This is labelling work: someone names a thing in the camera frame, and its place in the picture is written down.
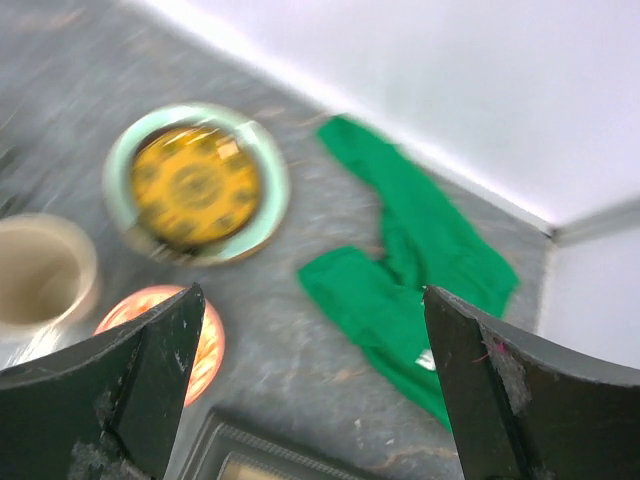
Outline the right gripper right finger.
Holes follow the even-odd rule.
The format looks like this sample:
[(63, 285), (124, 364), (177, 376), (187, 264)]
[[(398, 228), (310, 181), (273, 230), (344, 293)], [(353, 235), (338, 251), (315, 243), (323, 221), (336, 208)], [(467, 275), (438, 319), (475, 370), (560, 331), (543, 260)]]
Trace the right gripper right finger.
[(639, 372), (434, 286), (425, 321), (467, 479), (636, 479)]

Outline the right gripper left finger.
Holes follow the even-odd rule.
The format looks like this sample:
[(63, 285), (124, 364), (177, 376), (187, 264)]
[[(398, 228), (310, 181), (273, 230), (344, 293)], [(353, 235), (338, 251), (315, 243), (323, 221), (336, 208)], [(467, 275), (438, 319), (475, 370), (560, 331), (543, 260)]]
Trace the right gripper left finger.
[(163, 478), (204, 311), (194, 284), (118, 327), (3, 370), (2, 478)]

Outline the white red patterned bowl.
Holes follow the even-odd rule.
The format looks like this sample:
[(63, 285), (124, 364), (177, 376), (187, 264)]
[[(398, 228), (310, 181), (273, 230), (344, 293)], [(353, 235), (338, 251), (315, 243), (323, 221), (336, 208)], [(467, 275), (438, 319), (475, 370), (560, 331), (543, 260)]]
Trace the white red patterned bowl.
[[(132, 320), (181, 290), (181, 286), (156, 285), (132, 293), (109, 311), (94, 334), (101, 334)], [(204, 305), (202, 331), (185, 396), (185, 407), (195, 402), (214, 381), (225, 351), (225, 333), (219, 314), (207, 299)]]

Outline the beige cup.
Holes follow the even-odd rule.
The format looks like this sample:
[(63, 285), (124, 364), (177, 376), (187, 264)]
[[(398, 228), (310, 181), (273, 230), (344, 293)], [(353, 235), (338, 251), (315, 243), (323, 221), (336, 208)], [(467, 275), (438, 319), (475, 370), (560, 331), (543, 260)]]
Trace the beige cup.
[(94, 243), (75, 223), (29, 213), (1, 220), (1, 340), (85, 319), (100, 293)]

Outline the yellow patterned plate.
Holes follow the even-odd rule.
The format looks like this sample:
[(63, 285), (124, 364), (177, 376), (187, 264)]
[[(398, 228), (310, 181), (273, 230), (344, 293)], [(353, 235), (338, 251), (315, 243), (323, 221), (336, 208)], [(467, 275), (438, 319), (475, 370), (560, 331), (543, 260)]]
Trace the yellow patterned plate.
[(131, 189), (140, 222), (179, 247), (233, 235), (262, 201), (257, 161), (219, 127), (184, 125), (162, 132), (136, 153)]

